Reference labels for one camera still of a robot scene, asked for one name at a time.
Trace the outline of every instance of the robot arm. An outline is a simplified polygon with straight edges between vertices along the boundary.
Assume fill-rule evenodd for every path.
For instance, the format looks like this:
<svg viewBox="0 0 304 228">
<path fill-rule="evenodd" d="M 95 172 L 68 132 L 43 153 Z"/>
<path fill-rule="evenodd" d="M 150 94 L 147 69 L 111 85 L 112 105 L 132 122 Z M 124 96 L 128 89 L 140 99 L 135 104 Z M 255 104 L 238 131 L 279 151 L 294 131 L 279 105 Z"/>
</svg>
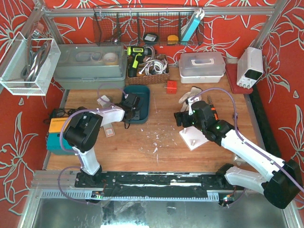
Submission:
<svg viewBox="0 0 304 228">
<path fill-rule="evenodd" d="M 63 137 L 78 155 L 81 171 L 91 185 L 101 182 L 102 167 L 96 159 L 94 145 L 100 127 L 113 122 L 127 122 L 135 115 L 139 97 L 128 94 L 121 103 L 99 112 L 83 112 L 74 116 L 66 127 Z"/>
<path fill-rule="evenodd" d="M 234 152 L 258 171 L 258 173 L 250 172 L 232 165 L 225 165 L 220 170 L 229 184 L 242 186 L 264 194 L 270 203 L 281 209 L 285 208 L 299 193 L 300 190 L 295 184 L 274 165 L 274 162 L 276 162 L 302 186 L 300 168 L 295 161 L 285 162 L 259 148 L 240 133 L 237 133 L 234 126 L 224 120 L 215 118 L 210 105 L 206 102 L 194 102 L 191 108 L 192 116 L 181 113 L 174 114 L 178 126 L 195 126 L 202 131 L 209 141 Z"/>
</svg>

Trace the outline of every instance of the cordless drill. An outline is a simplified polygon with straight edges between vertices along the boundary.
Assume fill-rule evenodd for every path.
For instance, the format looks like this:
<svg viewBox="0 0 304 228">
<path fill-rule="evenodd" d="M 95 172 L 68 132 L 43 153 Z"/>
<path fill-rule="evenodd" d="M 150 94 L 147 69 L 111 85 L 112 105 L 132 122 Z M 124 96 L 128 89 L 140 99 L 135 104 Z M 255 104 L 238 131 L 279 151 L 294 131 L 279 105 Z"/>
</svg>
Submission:
<svg viewBox="0 0 304 228">
<path fill-rule="evenodd" d="M 128 76 L 136 77 L 138 64 L 143 62 L 146 56 L 150 56 L 152 51 L 146 47 L 128 47 L 127 55 L 132 56 L 132 62 L 129 64 Z"/>
</svg>

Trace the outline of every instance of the floral pattern wallpaper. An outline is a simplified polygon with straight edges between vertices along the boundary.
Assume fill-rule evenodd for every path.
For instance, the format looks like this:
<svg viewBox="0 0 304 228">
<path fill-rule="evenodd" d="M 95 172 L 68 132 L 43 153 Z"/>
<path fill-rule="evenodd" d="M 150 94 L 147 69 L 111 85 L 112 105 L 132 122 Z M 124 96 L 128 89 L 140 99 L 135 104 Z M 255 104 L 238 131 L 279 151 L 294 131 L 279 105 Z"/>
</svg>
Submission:
<svg viewBox="0 0 304 228">
<path fill-rule="evenodd" d="M 45 0 L 49 8 L 91 8 L 95 5 L 127 4 L 129 7 L 160 0 Z M 275 0 L 176 0 L 192 6 L 271 6 Z M 0 54 L 8 48 L 31 13 L 32 0 L 0 1 Z M 157 47 L 172 64 L 184 52 L 220 51 L 239 58 L 259 30 L 266 16 L 206 16 L 201 46 Z M 55 18 L 65 43 L 94 43 L 92 18 Z M 284 159 L 303 164 L 304 125 L 301 78 L 304 58 L 304 3 L 290 0 L 263 42 L 264 74 L 257 84 L 263 105 Z M 58 107 L 63 89 L 52 81 L 47 96 L 12 96 L 0 93 L 0 220 L 2 227 L 17 227 L 35 170 L 46 155 L 48 126 L 43 120 Z"/>
<path fill-rule="evenodd" d="M 9 48 L 34 8 L 32 0 L 0 1 L 0 56 Z M 43 123 L 59 107 L 63 89 L 54 81 L 46 96 L 13 96 L 0 93 L 0 220 L 14 228 L 35 170 L 41 170 L 47 154 L 48 125 Z"/>
<path fill-rule="evenodd" d="M 259 30 L 261 26 L 257 24 L 251 29 Z M 283 159 L 294 159 L 304 173 L 303 1 L 286 3 L 262 49 L 264 74 L 257 88 L 263 107 Z"/>
</svg>

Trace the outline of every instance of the white cloth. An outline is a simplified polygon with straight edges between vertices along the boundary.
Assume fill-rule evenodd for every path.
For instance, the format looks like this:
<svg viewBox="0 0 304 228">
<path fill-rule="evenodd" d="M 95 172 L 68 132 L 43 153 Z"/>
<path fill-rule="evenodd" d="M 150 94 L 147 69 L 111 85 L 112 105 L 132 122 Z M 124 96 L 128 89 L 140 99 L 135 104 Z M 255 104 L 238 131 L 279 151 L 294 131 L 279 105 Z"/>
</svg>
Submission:
<svg viewBox="0 0 304 228">
<path fill-rule="evenodd" d="M 179 103 L 181 104 L 182 103 L 182 108 L 181 108 L 181 112 L 184 112 L 184 111 L 188 111 L 189 110 L 189 105 L 186 103 L 186 100 L 189 98 L 189 97 L 194 97 L 196 96 L 197 94 L 199 94 L 202 90 L 198 87 L 195 87 L 193 86 L 190 90 L 190 92 L 186 92 L 179 100 Z"/>
</svg>

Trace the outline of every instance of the wicker basket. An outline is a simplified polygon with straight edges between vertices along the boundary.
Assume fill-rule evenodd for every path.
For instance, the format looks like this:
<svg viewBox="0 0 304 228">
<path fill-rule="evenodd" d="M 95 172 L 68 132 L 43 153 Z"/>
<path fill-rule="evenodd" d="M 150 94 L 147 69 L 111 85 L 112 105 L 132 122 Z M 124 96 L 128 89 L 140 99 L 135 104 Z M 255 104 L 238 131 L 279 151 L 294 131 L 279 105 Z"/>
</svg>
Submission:
<svg viewBox="0 0 304 228">
<path fill-rule="evenodd" d="M 157 59 L 162 60 L 166 59 L 166 55 L 159 55 Z M 169 80 L 169 66 L 167 66 L 167 72 L 166 74 L 161 74 L 161 75 L 148 75 L 148 76 L 139 76 L 139 77 L 129 77 L 128 78 L 128 83 L 129 85 L 152 85 L 152 84 L 161 84 L 161 83 L 167 83 Z"/>
</svg>

